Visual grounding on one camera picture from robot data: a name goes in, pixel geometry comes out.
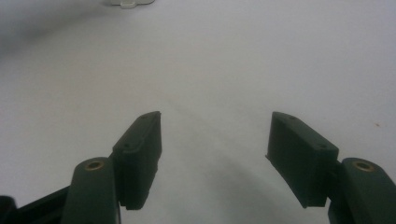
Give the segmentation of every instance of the gray surface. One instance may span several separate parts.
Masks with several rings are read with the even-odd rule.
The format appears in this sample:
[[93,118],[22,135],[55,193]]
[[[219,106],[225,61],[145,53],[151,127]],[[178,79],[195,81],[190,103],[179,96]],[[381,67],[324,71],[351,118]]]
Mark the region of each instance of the gray surface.
[[0,1],[0,192],[27,204],[163,113],[147,204],[123,223],[328,223],[264,158],[290,113],[396,179],[396,2]]

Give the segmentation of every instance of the white plastic object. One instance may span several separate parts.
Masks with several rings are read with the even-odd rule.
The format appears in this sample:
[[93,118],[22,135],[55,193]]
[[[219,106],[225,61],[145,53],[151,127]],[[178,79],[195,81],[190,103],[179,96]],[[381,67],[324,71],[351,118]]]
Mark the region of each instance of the white plastic object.
[[145,5],[155,0],[110,0],[111,5],[121,6],[121,8],[133,8],[137,5]]

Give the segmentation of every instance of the white surface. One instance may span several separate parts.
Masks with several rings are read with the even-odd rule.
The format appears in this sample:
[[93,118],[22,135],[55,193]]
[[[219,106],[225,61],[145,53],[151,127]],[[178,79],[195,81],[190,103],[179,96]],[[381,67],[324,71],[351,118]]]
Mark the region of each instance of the white surface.
[[329,223],[264,158],[292,114],[396,179],[396,2],[0,1],[0,192],[19,206],[163,113],[163,156],[123,223]]

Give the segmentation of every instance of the white tabletop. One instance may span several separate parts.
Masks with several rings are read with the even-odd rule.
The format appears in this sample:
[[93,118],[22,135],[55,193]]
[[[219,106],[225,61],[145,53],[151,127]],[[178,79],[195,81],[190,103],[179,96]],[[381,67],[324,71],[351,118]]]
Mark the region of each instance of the white tabletop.
[[0,1],[0,194],[18,206],[162,112],[145,207],[122,223],[329,223],[264,158],[271,114],[396,180],[396,1]]

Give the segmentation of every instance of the white object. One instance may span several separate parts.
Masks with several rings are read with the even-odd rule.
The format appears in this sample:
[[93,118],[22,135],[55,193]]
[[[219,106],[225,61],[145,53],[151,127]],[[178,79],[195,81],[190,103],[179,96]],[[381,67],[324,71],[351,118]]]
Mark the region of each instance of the white object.
[[145,5],[155,0],[110,0],[111,5],[121,6],[121,8],[134,8],[137,5]]

